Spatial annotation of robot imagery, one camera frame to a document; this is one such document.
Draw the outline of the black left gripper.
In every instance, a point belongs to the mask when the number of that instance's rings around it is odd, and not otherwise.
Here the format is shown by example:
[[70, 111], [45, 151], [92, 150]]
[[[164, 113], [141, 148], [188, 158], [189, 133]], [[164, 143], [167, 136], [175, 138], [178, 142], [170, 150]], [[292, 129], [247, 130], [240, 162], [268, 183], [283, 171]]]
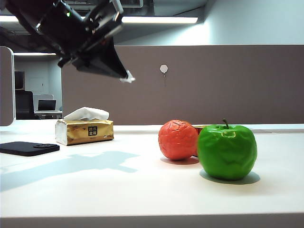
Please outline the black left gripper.
[[78, 71], [135, 81], [114, 48], [112, 37], [122, 22], [112, 21], [112, 3], [102, 0], [82, 18], [63, 0], [44, 0], [39, 5], [37, 29], [59, 51], [59, 67], [71, 63]]

